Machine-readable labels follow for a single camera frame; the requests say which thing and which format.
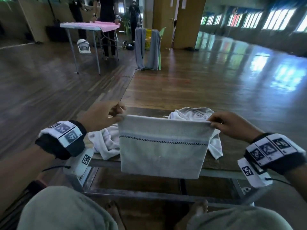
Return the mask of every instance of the window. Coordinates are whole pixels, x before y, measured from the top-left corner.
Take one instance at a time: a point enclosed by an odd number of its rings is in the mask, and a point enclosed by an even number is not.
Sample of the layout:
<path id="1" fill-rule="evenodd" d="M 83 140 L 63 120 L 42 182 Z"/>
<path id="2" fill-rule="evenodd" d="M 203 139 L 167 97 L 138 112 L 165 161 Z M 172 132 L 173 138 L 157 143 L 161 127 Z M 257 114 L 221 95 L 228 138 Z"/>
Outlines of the window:
<path id="1" fill-rule="evenodd" d="M 123 2 L 119 2 L 118 3 L 118 12 L 120 12 L 120 13 L 124 13 L 125 12 L 125 8 L 124 8 L 124 3 Z"/>
<path id="2" fill-rule="evenodd" d="M 214 25 L 218 25 L 221 21 L 221 18 L 222 18 L 222 15 L 217 15 L 217 17 L 215 18 L 215 21 L 214 21 Z"/>
<path id="3" fill-rule="evenodd" d="M 208 18 L 208 21 L 207 21 L 206 25 L 212 25 L 212 23 L 213 23 L 213 19 L 214 19 L 214 15 L 209 16 L 209 18 Z"/>
<path id="4" fill-rule="evenodd" d="M 295 9 L 283 9 L 271 11 L 263 29 L 282 31 L 286 28 Z"/>
<path id="5" fill-rule="evenodd" d="M 307 33 L 307 15 L 301 22 L 301 24 L 298 26 L 297 30 L 298 32 L 306 32 Z"/>
<path id="6" fill-rule="evenodd" d="M 244 28 L 256 28 L 262 13 L 248 14 L 243 24 Z"/>
<path id="7" fill-rule="evenodd" d="M 205 25 L 205 22 L 207 20 L 207 16 L 204 16 L 201 18 L 201 25 Z"/>
<path id="8" fill-rule="evenodd" d="M 232 14 L 230 15 L 227 26 L 238 27 L 241 19 L 242 19 L 242 14 Z"/>

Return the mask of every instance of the checkered pattern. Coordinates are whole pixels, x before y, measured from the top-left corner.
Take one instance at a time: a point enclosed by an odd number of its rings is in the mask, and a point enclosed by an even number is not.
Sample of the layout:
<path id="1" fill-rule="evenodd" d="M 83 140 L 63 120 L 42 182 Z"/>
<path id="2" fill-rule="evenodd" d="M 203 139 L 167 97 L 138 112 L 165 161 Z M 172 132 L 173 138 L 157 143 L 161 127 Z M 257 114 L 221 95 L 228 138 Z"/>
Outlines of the checkered pattern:
<path id="1" fill-rule="evenodd" d="M 142 139 L 142 138 L 132 137 L 132 136 L 128 136 L 128 135 L 120 135 L 119 137 L 124 137 L 124 138 L 129 138 L 129 139 L 143 140 L 143 141 L 148 141 L 148 142 L 157 142 L 157 143 L 173 143 L 173 144 L 205 145 L 205 146 L 208 146 L 206 143 L 190 143 L 190 142 L 161 141 L 161 140 L 153 140 L 153 139 Z"/>

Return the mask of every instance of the black cable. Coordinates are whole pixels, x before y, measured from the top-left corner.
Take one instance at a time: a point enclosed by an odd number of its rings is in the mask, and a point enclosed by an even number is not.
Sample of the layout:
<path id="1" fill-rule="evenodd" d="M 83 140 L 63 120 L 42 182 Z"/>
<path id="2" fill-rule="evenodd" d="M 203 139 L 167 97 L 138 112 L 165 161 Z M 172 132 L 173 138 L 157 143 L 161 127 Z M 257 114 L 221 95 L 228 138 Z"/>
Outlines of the black cable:
<path id="1" fill-rule="evenodd" d="M 50 168 L 44 169 L 44 170 L 42 170 L 42 172 L 47 171 L 47 170 L 56 169 L 56 168 L 61 168 L 61 167 L 66 168 L 66 169 L 70 169 L 70 168 L 71 168 L 71 166 L 67 166 L 67 165 L 59 165 L 59 166 L 53 166 L 53 167 L 50 167 Z"/>
<path id="2" fill-rule="evenodd" d="M 287 185 L 290 185 L 290 186 L 293 186 L 293 185 L 291 185 L 290 183 L 287 183 L 287 182 L 284 182 L 284 181 L 282 181 L 282 180 L 278 180 L 278 179 L 274 179 L 274 178 L 264 178 L 265 180 L 267 180 L 267 181 L 278 181 L 278 182 L 282 182 L 282 183 L 285 183 L 285 184 L 287 184 Z"/>

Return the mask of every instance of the pink fabric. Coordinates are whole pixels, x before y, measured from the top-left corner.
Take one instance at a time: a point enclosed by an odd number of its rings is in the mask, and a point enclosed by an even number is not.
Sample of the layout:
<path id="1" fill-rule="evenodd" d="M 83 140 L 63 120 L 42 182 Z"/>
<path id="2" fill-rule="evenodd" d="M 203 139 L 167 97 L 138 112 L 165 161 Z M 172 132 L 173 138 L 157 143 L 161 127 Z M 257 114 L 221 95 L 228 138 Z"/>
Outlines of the pink fabric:
<path id="1" fill-rule="evenodd" d="M 116 25 L 115 23 L 107 23 L 99 21 L 96 21 L 94 23 L 69 23 L 69 24 L 76 26 L 100 27 L 102 32 L 113 31 L 120 27 L 120 23 Z"/>

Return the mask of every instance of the foot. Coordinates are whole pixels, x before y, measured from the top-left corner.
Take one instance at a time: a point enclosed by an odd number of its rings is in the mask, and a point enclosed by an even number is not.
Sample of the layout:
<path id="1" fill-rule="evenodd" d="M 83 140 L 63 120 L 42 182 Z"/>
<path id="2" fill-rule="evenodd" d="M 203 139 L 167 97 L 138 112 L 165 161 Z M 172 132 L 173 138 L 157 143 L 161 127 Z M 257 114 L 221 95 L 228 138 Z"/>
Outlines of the foot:
<path id="1" fill-rule="evenodd" d="M 201 214 L 207 213 L 208 212 L 208 202 L 207 200 L 205 202 L 198 202 L 198 203 L 194 203 L 191 208 L 189 213 L 182 218 L 182 220 L 180 220 L 174 227 L 175 230 L 186 230 L 187 229 L 187 225 L 189 220 L 193 217 L 193 216 L 200 216 Z"/>
<path id="2" fill-rule="evenodd" d="M 107 203 L 104 208 L 113 217 L 113 219 L 117 223 L 118 230 L 126 230 L 115 202 L 111 201 Z"/>

